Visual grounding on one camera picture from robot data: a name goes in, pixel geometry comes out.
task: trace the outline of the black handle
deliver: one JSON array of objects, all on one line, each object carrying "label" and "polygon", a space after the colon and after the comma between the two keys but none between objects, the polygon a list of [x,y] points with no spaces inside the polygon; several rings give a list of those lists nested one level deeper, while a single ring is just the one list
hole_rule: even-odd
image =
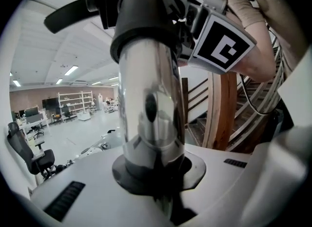
[{"label": "black handle", "polygon": [[55,34],[72,24],[98,15],[98,11],[88,11],[86,0],[77,0],[48,15],[44,25]]}]

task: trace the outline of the black vent grille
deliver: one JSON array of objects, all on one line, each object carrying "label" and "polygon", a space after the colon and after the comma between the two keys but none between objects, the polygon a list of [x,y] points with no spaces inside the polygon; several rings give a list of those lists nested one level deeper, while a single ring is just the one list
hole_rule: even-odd
[{"label": "black vent grille", "polygon": [[83,183],[71,182],[44,212],[61,222],[84,187]]},{"label": "black vent grille", "polygon": [[234,165],[237,167],[241,167],[241,168],[245,168],[247,165],[246,162],[242,162],[242,161],[238,161],[238,160],[234,160],[234,159],[226,159],[226,160],[224,160],[224,163],[229,164],[229,165]]}]

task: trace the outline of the brown wall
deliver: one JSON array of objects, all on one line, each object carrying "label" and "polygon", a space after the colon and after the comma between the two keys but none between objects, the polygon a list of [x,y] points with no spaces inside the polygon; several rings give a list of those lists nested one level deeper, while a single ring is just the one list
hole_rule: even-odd
[{"label": "brown wall", "polygon": [[77,92],[91,92],[93,97],[98,99],[98,94],[106,97],[113,98],[114,90],[108,87],[52,87],[52,88],[41,88],[41,89],[31,89],[23,91],[10,92],[10,104],[11,110],[18,112],[27,108],[34,107],[38,105],[39,109],[42,109],[42,100],[49,98],[57,98],[58,93],[77,93]]}]

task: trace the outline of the office chair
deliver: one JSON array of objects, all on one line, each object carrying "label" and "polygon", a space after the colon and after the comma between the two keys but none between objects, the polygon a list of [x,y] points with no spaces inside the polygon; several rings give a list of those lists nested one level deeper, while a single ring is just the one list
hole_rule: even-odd
[{"label": "office chair", "polygon": [[[50,178],[55,173],[52,171],[55,161],[53,151],[49,149],[35,156],[22,136],[19,125],[16,122],[11,122],[8,124],[8,127],[9,134],[7,140],[17,154],[24,159],[29,172],[34,175],[40,172],[45,181]],[[41,141],[36,146],[42,150],[41,145],[43,143],[44,141]]]},{"label": "office chair", "polygon": [[64,116],[67,117],[68,119],[70,119],[70,121],[72,121],[71,116],[73,114],[69,111],[69,108],[66,104],[63,106],[63,111],[64,111]]},{"label": "office chair", "polygon": [[43,131],[40,131],[41,129],[43,129],[43,127],[42,127],[41,124],[40,124],[40,125],[36,125],[36,126],[32,126],[31,128],[32,128],[35,132],[37,132],[37,133],[34,135],[34,139],[36,139],[36,136],[37,136],[37,138],[38,138],[38,136],[39,136],[40,134],[44,135],[44,132],[43,132]]},{"label": "office chair", "polygon": [[62,114],[60,112],[60,108],[55,108],[55,114],[53,114],[53,120],[55,123],[60,122],[61,123]]}]

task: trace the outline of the computer monitor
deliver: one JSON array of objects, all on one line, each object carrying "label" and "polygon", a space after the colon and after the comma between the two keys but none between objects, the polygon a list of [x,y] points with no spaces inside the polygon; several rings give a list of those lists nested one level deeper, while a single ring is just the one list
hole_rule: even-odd
[{"label": "computer monitor", "polygon": [[11,111],[11,115],[12,115],[12,120],[15,121],[16,120],[16,114],[14,111]]},{"label": "computer monitor", "polygon": [[31,117],[31,116],[34,116],[37,114],[39,114],[38,107],[33,107],[33,108],[29,108],[29,109],[25,110],[25,116],[26,117]]},{"label": "computer monitor", "polygon": [[59,107],[59,100],[58,98],[42,100],[42,107],[45,108],[46,110],[55,109]]},{"label": "computer monitor", "polygon": [[20,116],[20,117],[23,117],[24,114],[25,114],[25,110],[19,111],[19,116]]}]

